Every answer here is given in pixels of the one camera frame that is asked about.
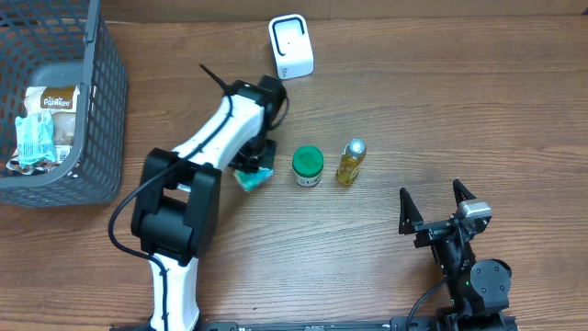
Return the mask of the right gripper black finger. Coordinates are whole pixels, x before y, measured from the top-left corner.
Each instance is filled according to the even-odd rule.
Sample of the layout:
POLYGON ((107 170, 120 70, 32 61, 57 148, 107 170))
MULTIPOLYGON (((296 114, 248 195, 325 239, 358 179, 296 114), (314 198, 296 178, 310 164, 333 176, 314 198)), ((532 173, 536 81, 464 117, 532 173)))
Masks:
POLYGON ((459 179, 454 179, 452 182, 452 186, 457 205, 459 205, 463 201, 475 200, 477 198, 461 183, 459 179))
POLYGON ((413 199, 406 188, 400 189, 401 212, 399 220, 400 234, 414 234, 416 228, 424 223, 413 199))

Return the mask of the small teal box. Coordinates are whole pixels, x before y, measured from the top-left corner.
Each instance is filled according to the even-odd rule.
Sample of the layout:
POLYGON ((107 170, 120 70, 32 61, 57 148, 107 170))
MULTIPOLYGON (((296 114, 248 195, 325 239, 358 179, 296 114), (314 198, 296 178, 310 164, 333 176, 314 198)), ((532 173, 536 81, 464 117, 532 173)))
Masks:
POLYGON ((245 173, 241 170, 233 171, 233 176, 235 177, 237 183, 246 192, 257 189, 262 184, 267 182, 267 180, 271 178, 273 174, 273 169, 265 167, 260 167, 258 171, 254 173, 245 173))

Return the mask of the green lid jar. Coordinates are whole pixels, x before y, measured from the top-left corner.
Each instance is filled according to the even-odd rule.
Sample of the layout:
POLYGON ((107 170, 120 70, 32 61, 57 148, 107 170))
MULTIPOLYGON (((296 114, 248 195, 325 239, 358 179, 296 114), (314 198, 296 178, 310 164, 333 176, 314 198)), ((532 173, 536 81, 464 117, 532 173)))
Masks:
POLYGON ((293 155, 292 169, 295 182, 303 187, 313 187, 322 179, 324 159, 321 150, 313 145, 301 146, 293 155))

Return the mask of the yellow dish soap bottle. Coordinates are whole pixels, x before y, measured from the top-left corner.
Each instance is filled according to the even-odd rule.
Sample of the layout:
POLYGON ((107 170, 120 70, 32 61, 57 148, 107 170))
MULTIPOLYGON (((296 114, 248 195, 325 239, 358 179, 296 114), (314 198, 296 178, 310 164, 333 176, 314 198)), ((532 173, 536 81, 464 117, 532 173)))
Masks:
POLYGON ((360 165, 367 155, 367 146, 362 139, 352 139, 344 148, 335 177, 340 184, 352 185, 359 175, 360 165))

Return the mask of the brown Pantree snack bag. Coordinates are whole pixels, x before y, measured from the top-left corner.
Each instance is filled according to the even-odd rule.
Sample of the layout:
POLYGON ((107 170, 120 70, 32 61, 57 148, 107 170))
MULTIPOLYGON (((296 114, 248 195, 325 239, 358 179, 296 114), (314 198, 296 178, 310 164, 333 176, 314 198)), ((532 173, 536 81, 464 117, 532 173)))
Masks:
POLYGON ((28 176, 47 173, 62 164, 72 150, 77 111, 78 86, 49 87, 30 86, 23 101, 26 116, 39 112, 50 112, 54 125, 54 143, 57 161, 41 161, 34 166, 21 167, 17 160, 17 147, 6 166, 11 171, 28 176))

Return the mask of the green wet wipes pack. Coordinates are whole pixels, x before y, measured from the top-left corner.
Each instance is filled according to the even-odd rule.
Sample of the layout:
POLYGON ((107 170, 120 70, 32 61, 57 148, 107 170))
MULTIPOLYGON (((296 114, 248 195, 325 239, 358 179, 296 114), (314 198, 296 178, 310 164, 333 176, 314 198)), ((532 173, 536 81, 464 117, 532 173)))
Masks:
POLYGON ((41 161, 57 161, 54 125, 50 112, 39 112, 15 119, 17 160, 21 167, 35 166, 41 161))

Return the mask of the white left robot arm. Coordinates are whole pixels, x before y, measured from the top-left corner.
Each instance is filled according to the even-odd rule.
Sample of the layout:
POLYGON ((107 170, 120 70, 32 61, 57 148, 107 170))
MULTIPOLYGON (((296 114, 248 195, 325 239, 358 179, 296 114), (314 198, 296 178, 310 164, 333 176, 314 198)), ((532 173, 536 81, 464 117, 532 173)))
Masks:
POLYGON ((151 150, 143 164, 130 229, 153 273, 150 330, 198 326, 198 260, 219 220, 223 172, 248 189, 273 171, 277 144, 267 135, 281 123, 286 88, 267 75, 221 88, 219 108, 197 133, 171 151, 151 150))

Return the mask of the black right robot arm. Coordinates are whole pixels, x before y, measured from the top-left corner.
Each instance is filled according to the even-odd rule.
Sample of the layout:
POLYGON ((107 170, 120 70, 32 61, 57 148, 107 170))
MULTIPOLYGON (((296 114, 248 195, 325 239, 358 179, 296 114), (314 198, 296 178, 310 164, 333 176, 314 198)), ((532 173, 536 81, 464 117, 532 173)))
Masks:
POLYGON ((477 198, 459 180, 452 183, 457 209, 448 219, 427 223, 406 188, 400 189, 399 233, 413 234, 414 246, 429 247, 443 278, 426 291, 405 317, 390 319, 392 330, 516 330, 503 310, 509 307, 512 269, 501 259, 478 260, 470 241, 492 218, 488 202, 477 198), (421 304, 447 287, 451 304, 435 315, 417 318, 421 304))

